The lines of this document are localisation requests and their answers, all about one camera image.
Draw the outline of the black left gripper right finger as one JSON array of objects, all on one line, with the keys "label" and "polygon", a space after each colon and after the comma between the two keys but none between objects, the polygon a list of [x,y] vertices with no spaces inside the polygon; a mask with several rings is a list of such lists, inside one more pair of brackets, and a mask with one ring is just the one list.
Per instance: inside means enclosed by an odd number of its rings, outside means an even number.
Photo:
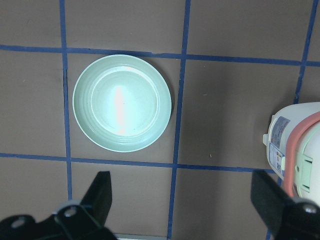
[{"label": "black left gripper right finger", "polygon": [[290,197],[264,170],[252,173],[250,200],[275,240],[320,238],[320,207]]}]

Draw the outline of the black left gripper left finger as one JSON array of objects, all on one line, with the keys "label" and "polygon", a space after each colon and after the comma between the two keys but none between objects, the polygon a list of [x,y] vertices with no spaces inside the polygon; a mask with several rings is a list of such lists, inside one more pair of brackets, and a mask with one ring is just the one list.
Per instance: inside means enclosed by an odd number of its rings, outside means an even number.
[{"label": "black left gripper left finger", "polygon": [[105,225],[112,205],[109,171],[99,171],[81,200],[71,200],[53,217],[59,230],[97,230]]}]

